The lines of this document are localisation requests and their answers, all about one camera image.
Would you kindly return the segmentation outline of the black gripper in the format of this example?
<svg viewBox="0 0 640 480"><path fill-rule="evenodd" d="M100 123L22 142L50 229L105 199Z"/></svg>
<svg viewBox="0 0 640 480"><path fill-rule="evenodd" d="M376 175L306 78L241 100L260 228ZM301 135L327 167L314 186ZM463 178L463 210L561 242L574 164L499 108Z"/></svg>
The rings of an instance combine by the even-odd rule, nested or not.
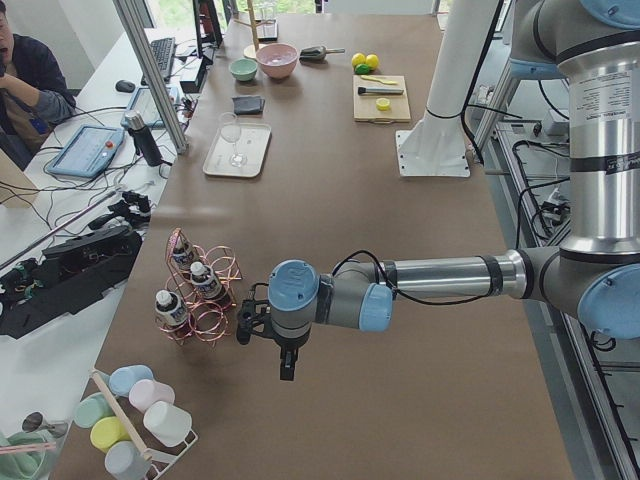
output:
<svg viewBox="0 0 640 480"><path fill-rule="evenodd" d="M280 380L293 381L295 377L295 365L298 358L298 351L303 345L303 338L285 338L282 336L275 336L274 341L280 347Z"/></svg>

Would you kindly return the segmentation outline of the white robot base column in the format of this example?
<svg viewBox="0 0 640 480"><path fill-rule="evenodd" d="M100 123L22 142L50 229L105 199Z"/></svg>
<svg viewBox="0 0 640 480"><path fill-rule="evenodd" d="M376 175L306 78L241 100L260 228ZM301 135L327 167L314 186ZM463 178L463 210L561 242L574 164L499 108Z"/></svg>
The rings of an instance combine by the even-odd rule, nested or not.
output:
<svg viewBox="0 0 640 480"><path fill-rule="evenodd" d="M438 54L423 118L396 140L403 177L467 177L466 134L462 120L474 74L491 43L500 1L455 1Z"/></svg>

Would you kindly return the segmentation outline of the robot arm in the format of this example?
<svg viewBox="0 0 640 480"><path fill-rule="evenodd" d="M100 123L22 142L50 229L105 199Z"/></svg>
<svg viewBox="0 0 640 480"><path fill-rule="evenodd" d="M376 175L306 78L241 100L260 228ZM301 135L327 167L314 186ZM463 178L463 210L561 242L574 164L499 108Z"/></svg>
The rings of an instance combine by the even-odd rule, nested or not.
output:
<svg viewBox="0 0 640 480"><path fill-rule="evenodd" d="M639 5L520 1L510 70L569 84L570 232L501 256L366 263L328 275L287 260L272 271L264 333L292 380L313 323L385 330L397 296L451 305L508 295L554 306L613 338L639 334Z"/></svg>

